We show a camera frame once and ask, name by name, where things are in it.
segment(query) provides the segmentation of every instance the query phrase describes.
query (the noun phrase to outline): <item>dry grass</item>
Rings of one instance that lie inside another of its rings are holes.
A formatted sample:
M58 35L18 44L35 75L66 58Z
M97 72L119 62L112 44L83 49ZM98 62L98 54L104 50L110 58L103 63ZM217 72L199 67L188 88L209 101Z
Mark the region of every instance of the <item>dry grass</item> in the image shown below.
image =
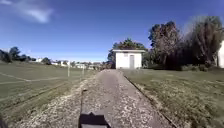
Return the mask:
M124 74L155 106L162 104L158 109L180 127L224 127L223 71L126 70Z
M0 64L0 72L28 80L59 78L30 82L0 75L0 83L3 83L0 84L0 112L8 124L43 109L52 99L95 73L86 71L82 76L82 70L71 69L71 77L68 78L67 68L27 63Z

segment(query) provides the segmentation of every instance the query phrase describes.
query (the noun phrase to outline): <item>dirt road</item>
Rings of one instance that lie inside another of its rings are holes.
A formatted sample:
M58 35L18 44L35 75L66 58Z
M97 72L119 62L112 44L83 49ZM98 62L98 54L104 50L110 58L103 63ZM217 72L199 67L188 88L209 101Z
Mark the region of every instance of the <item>dirt road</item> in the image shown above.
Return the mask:
M104 115L111 128L170 128L168 121L128 82L121 72L104 70L85 80L69 95L57 98L48 109L16 127L77 128L80 111Z

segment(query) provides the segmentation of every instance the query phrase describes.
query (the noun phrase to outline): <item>white cloud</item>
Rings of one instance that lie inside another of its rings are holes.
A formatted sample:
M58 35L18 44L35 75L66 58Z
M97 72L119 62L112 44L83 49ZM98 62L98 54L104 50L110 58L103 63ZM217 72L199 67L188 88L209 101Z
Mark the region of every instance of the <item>white cloud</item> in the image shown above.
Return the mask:
M51 20L53 9L44 0L0 0L0 4L8 5L20 17L38 23L48 23Z
M53 13L53 10L51 9L46 9L46 10L29 9L24 11L24 14L34 18L36 21L40 23L48 23L50 21L50 16L52 13Z
M4 4L4 5L11 5L12 2L9 0L0 0L0 4Z

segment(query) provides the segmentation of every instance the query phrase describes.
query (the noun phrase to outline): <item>tree line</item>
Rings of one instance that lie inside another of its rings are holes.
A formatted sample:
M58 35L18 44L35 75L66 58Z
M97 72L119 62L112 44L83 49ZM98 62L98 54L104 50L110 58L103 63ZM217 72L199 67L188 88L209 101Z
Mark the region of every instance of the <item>tree line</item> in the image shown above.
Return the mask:
M6 63L11 63L13 61L36 61L35 58L31 58L25 54L19 55L21 51L18 47L12 47L9 51L3 51L0 49L0 60Z
M131 39L115 43L112 49L146 50L142 61L147 68L157 65L164 69L182 70L188 65L203 65L206 68L217 66L218 50L224 37L220 18L198 17L189 27L189 32L181 35L173 21L155 24L149 30L150 49ZM115 63L112 49L109 50L108 62Z

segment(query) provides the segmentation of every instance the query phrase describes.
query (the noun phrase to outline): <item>door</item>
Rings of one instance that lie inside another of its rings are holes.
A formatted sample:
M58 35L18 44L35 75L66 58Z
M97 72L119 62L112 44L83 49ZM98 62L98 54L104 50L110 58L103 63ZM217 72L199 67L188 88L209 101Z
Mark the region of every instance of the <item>door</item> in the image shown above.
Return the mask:
M135 68L135 56L134 55L130 55L130 69L134 69Z

